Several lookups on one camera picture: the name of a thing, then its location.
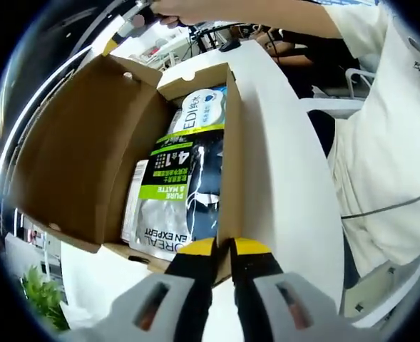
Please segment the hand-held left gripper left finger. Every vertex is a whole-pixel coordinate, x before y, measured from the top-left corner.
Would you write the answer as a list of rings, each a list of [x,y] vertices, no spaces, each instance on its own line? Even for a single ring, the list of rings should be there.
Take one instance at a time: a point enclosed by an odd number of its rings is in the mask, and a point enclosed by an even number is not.
[[[119,296],[110,313],[60,341],[201,341],[217,277],[217,242],[181,248],[164,273],[154,273]]]

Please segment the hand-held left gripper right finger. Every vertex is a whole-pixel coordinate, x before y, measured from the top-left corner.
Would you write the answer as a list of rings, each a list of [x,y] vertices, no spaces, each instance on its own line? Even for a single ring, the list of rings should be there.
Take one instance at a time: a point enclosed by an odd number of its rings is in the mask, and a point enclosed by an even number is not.
[[[378,341],[379,332],[340,316],[325,293],[285,273],[270,248],[229,241],[235,304],[246,341]]]

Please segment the person's right hand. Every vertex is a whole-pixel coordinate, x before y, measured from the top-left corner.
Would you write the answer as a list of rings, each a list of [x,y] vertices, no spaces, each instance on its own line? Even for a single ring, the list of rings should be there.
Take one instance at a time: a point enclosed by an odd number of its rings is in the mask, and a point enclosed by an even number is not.
[[[211,5],[207,1],[162,0],[150,5],[153,13],[161,17],[160,23],[170,28],[198,24],[212,18]]]

